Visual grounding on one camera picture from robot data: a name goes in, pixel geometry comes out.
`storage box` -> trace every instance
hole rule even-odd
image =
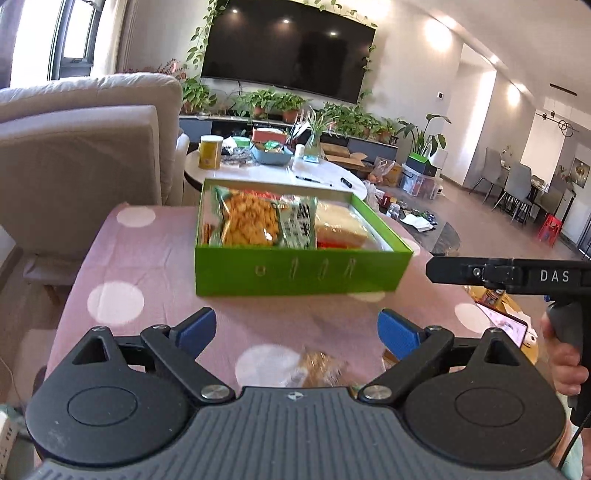
[[[201,245],[204,201],[214,185],[239,190],[316,196],[350,203],[376,230],[392,251],[298,250],[266,247]],[[199,207],[195,247],[196,293],[199,296],[270,296],[394,291],[413,251],[354,194],[250,181],[206,179]]]
[[[437,174],[437,168],[431,165],[425,157],[417,155],[416,153],[411,153],[408,156],[406,165],[408,165],[414,171],[429,177],[434,177]]]
[[[293,153],[287,147],[283,147],[282,153],[265,152],[259,150],[256,146],[251,147],[252,156],[256,158],[261,165],[272,165],[276,167],[285,167],[291,160]]]
[[[437,194],[439,184],[433,177],[416,172],[405,164],[400,178],[400,188],[411,197],[433,199],[433,192]]]

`food package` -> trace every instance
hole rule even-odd
[[[324,352],[305,349],[297,367],[282,383],[285,388],[336,387],[347,362]]]
[[[367,243],[374,244],[372,235],[348,207],[318,202],[315,226],[321,248],[362,248]]]
[[[210,234],[209,245],[235,247],[316,248],[315,197],[279,197],[253,190],[214,187],[215,214],[221,225]]]

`chips bag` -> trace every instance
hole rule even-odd
[[[314,197],[283,196],[254,190],[214,187],[214,213],[221,226],[210,245],[257,245],[311,249],[316,247]]]

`cable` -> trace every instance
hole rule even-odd
[[[573,447],[574,443],[577,441],[577,438],[579,438],[579,435],[581,435],[581,432],[583,431],[583,429],[586,428],[586,425],[587,425],[587,422],[589,421],[589,419],[591,419],[591,411],[589,413],[587,413],[587,416],[583,420],[583,423],[581,423],[581,426],[577,429],[577,431],[574,433],[573,437],[570,439],[570,442],[569,442],[568,446],[566,447],[566,450],[564,451],[562,458],[558,462],[558,470],[562,470],[564,462],[566,461],[566,457],[568,457],[571,448]]]
[[[14,387],[14,391],[17,394],[17,397],[18,397],[18,401],[20,403],[21,410],[24,413],[24,411],[25,411],[25,404],[22,401],[22,398],[21,398],[20,394],[18,393],[17,383],[14,380],[14,374],[12,373],[12,370],[10,370],[10,367],[7,365],[7,363],[4,361],[4,358],[2,358],[1,356],[0,356],[0,362],[2,362],[2,364],[6,367],[6,370],[8,370],[8,373],[10,374],[10,379],[12,381],[12,386]]]

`dining chair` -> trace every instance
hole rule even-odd
[[[503,201],[508,200],[509,197],[513,199],[515,206],[513,218],[511,223],[515,220],[517,214],[525,206],[525,218],[523,224],[525,225],[527,217],[531,212],[532,203],[527,199],[531,191],[531,168],[527,165],[517,163],[511,167],[507,183],[505,184],[505,193],[499,198],[499,201],[492,208],[493,210]]]
[[[497,150],[493,150],[492,148],[487,147],[485,158],[484,158],[484,169],[482,170],[482,174],[481,174],[482,176],[480,177],[480,180],[478,180],[476,182],[476,185],[474,185],[474,188],[472,190],[470,190],[470,194],[472,194],[472,192],[474,192],[474,190],[476,190],[476,187],[478,187],[478,184],[482,180],[486,180],[486,181],[490,182],[491,188],[488,190],[488,193],[484,197],[484,202],[482,202],[482,203],[486,203],[486,201],[488,200],[488,197],[490,196],[490,194],[492,192],[492,188],[494,186],[498,186],[501,188],[504,187],[504,185],[502,185],[501,182],[499,182],[499,178],[501,176],[502,169],[503,169],[503,167],[501,165],[501,154],[499,152],[497,152]]]

